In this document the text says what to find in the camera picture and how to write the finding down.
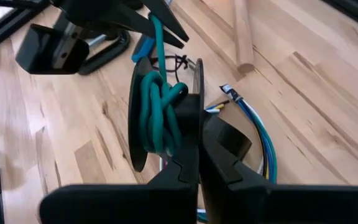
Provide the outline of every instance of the black spool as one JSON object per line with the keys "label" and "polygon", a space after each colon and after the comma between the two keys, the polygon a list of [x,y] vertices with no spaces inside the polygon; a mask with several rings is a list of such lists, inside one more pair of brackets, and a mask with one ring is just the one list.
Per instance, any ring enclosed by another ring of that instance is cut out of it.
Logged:
{"label": "black spool", "polygon": [[[129,152],[134,169],[141,172],[147,160],[147,151],[139,141],[140,84],[143,78],[153,70],[150,60],[144,57],[136,63],[132,75],[128,109]],[[204,71],[203,61],[197,60],[194,74],[193,93],[179,97],[173,104],[180,131],[185,137],[193,135],[197,141],[202,139],[204,111]]]}

